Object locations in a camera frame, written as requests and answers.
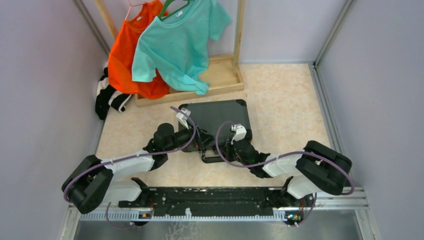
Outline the black poker set case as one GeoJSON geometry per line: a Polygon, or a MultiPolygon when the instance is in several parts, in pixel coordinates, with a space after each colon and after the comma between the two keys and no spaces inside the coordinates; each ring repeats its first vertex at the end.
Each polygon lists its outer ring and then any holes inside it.
{"type": "MultiPolygon", "coordinates": [[[[197,127],[214,135],[214,143],[211,149],[199,152],[204,163],[218,163],[223,160],[218,155],[215,143],[216,133],[219,127],[227,121],[243,125],[246,130],[248,141],[253,139],[252,128],[249,119],[247,102],[244,99],[232,99],[222,101],[210,101],[199,103],[183,103],[178,109],[186,108],[191,111],[190,117],[197,127]]],[[[182,150],[189,152],[189,145],[182,150]]]]}

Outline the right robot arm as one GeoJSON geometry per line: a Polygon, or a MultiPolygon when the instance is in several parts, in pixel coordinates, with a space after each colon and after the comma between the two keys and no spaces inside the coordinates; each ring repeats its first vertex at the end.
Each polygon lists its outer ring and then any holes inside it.
{"type": "Polygon", "coordinates": [[[281,199],[287,206],[295,206],[301,198],[317,192],[344,195],[345,184],[353,182],[349,177],[352,161],[315,140],[308,141],[300,151],[271,154],[257,151],[242,139],[229,143],[222,153],[229,163],[237,161],[237,167],[249,169],[258,178],[286,175],[281,199]]]}

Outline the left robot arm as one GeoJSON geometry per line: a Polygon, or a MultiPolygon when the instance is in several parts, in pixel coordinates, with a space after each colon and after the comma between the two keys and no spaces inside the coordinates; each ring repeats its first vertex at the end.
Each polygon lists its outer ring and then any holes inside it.
{"type": "Polygon", "coordinates": [[[175,132],[169,123],[158,126],[153,137],[139,152],[119,159],[100,159],[94,154],[85,157],[63,183],[64,198],[81,214],[88,214],[106,203],[129,202],[138,207],[149,203],[150,193],[140,180],[126,177],[150,172],[161,167],[168,154],[181,151],[191,143],[202,148],[215,137],[198,126],[175,132]]]}

